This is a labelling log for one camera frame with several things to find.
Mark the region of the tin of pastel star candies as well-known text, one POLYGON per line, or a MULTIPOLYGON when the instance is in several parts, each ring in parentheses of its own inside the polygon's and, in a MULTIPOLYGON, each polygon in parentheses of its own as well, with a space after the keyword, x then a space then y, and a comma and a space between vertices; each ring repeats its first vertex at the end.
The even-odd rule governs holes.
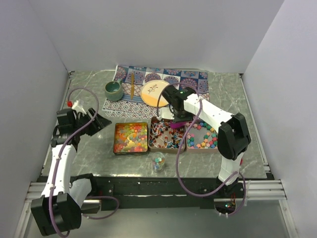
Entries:
POLYGON ((198 119, 186 136, 187 151, 208 153, 218 151, 218 134, 208 123, 198 119))

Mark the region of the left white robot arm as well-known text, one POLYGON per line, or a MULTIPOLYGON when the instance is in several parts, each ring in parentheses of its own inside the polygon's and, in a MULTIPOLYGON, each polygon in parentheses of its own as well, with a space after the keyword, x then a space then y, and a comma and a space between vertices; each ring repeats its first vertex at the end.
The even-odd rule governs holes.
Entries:
POLYGON ((57 125, 51 139, 52 162, 40 198, 31 203, 31 212, 41 235, 65 237, 81 225, 84 200, 98 195, 93 174, 71 178, 70 170, 82 135, 93 136, 111 124, 93 108, 85 113, 71 108, 56 113, 57 125))

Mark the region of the patterned placemat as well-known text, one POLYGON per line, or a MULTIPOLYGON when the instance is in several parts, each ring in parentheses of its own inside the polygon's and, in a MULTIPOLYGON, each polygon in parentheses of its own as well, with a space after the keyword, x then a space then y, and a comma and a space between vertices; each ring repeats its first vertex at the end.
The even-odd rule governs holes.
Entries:
POLYGON ((109 117, 148 119, 156 115, 163 87, 175 82, 190 85, 208 100, 208 75, 206 71, 118 65, 113 81, 121 82, 123 96, 116 102, 105 99, 102 110, 109 117))

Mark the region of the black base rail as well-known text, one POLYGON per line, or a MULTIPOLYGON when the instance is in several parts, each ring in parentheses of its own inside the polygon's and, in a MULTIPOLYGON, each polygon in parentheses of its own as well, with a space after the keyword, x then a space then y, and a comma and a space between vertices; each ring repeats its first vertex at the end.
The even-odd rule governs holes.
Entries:
POLYGON ((229 188, 222 187, 210 195, 220 182, 215 178, 184 178, 183 184, 194 193, 190 195, 177 178, 95 177, 91 199, 100 199, 101 209, 110 211, 119 201, 120 209, 187 208, 214 209, 217 199, 222 202, 237 201, 246 194, 244 184, 237 182, 229 188))

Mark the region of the green ceramic mug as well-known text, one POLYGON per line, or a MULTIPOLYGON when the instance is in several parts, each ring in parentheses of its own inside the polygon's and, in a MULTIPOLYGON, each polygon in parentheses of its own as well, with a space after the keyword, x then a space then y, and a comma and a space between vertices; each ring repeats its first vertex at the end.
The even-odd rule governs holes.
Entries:
POLYGON ((105 97, 112 101, 117 102, 123 97, 122 81, 111 81, 105 85, 105 97))

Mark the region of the cream and orange plate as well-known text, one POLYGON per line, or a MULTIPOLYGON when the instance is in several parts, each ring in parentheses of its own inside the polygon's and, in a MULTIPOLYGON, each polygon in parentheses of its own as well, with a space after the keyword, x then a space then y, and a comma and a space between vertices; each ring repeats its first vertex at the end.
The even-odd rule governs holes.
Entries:
MULTIPOLYGON (((147 82, 141 89, 141 99, 148 106, 156 107, 158 104, 159 95, 167 85, 169 85, 169 83, 163 80, 152 80, 147 82)), ((165 107, 167 105, 168 101, 163 96, 161 96, 158 106, 165 107)))

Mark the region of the purple plastic scoop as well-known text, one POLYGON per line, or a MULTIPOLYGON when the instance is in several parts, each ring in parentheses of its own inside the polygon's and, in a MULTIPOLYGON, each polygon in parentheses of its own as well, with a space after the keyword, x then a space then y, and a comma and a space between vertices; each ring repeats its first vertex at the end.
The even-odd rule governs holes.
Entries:
POLYGON ((170 128, 172 128, 172 129, 177 129, 177 128, 180 128, 180 127, 185 126, 185 125, 186 125, 185 121, 182 121, 182 122, 173 122, 173 121, 171 121, 170 122, 170 128))

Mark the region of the clear glass jar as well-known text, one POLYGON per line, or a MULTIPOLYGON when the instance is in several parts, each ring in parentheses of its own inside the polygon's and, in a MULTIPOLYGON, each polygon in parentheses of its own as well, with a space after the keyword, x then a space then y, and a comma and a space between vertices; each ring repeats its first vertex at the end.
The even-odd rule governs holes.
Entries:
POLYGON ((152 169, 154 172, 161 172, 165 165, 165 155, 161 152, 155 152, 152 154, 152 169))

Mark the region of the gold tin of gummy stars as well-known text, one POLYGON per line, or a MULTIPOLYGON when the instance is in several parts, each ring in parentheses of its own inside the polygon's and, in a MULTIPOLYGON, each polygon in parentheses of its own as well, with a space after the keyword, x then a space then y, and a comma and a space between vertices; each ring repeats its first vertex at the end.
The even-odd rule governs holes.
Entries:
POLYGON ((125 122, 115 125, 113 141, 115 155, 145 155, 148 149, 146 122, 125 122))

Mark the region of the tin of lollipops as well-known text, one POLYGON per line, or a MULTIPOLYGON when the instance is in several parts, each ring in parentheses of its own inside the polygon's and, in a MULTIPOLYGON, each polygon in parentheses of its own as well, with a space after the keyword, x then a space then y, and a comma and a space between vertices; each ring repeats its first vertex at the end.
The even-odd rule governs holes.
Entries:
POLYGON ((184 152, 185 142, 182 146, 180 146, 180 142, 184 138, 185 127, 172 128, 170 124, 169 120, 158 120, 156 117, 152 117, 148 141, 151 152, 177 154, 179 148, 181 148, 180 153, 184 152))

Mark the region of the gold knife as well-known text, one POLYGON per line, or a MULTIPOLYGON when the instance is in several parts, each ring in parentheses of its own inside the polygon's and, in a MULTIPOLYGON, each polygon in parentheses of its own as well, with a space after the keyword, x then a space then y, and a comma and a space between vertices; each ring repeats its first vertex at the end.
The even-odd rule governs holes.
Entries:
POLYGON ((134 81, 135 81, 135 74, 131 73, 131 94, 130 94, 130 99, 133 100, 134 97, 134 81))

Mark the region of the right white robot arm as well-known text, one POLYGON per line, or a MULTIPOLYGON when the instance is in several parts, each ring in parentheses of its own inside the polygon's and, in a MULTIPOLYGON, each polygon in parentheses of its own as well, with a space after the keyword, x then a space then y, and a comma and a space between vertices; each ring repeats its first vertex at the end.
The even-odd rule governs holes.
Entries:
POLYGON ((218 193, 221 197, 229 197, 234 192, 234 184, 241 176, 240 166, 244 153, 251 143, 251 136, 243 114, 232 114, 220 109, 200 96, 198 90, 184 83, 185 88, 177 90, 175 83, 168 84, 159 98, 165 98, 173 107, 173 111, 157 107, 158 119, 169 119, 174 122, 191 120, 193 127, 197 119, 202 119, 217 133, 217 148, 221 154, 221 167, 217 179, 217 188, 206 194, 197 194, 188 190, 177 174, 181 187, 195 197, 208 197, 218 193))

